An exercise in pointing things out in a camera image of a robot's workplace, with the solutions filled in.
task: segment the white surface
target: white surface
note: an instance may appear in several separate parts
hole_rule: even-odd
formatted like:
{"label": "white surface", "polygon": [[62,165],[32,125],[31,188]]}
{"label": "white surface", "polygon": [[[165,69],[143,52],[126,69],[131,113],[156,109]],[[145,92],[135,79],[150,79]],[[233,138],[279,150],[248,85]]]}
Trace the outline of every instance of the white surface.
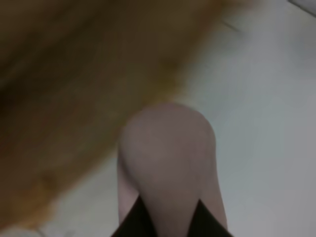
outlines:
{"label": "white surface", "polygon": [[[315,237],[316,18],[266,0],[227,21],[241,32],[222,26],[205,41],[179,100],[214,127],[230,231]],[[112,159],[61,201],[44,229],[108,237],[118,225],[116,195]]]}

